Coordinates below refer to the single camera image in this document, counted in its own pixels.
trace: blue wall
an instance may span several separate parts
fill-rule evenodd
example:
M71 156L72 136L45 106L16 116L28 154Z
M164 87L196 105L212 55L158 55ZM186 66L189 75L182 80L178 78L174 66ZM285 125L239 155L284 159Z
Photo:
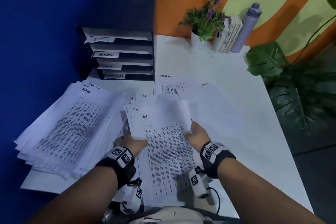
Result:
M21 223L54 195L19 189L30 166L13 141L71 82L89 59L75 21L89 0L0 0L0 222Z

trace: purple water bottle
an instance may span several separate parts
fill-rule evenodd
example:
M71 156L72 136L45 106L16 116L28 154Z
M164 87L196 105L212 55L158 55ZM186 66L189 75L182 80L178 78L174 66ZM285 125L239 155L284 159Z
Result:
M243 18L243 27L241 28L238 37L231 48L231 52L238 53L242 49L246 42L246 39L250 35L251 31L254 29L255 24L257 24L259 17L261 15L261 10L259 9L259 3L253 3L247 10Z

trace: desk organizer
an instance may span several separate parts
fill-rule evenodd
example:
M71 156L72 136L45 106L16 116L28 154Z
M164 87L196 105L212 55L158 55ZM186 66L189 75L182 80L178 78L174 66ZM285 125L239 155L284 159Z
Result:
M91 0L77 24L101 79L154 81L155 0Z

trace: black wristband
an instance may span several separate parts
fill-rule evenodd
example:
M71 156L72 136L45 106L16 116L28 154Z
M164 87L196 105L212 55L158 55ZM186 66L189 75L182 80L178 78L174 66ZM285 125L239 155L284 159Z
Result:
M131 151L125 147L117 146L104 157L96 166L113 168L117 175L118 189L129 183L137 171Z
M200 152L203 162L204 171L210 178L218 179L217 169L219 164L225 158L236 157L229 151L227 147L217 142L207 142L202 146Z

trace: person's right arm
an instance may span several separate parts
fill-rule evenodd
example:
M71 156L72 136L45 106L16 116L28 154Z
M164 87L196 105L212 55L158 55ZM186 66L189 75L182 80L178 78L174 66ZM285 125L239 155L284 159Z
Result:
M192 135L184 137L201 151L210 138L199 124L192 122ZM217 169L219 180L244 223L323 224L308 209L275 188L234 158L225 158Z

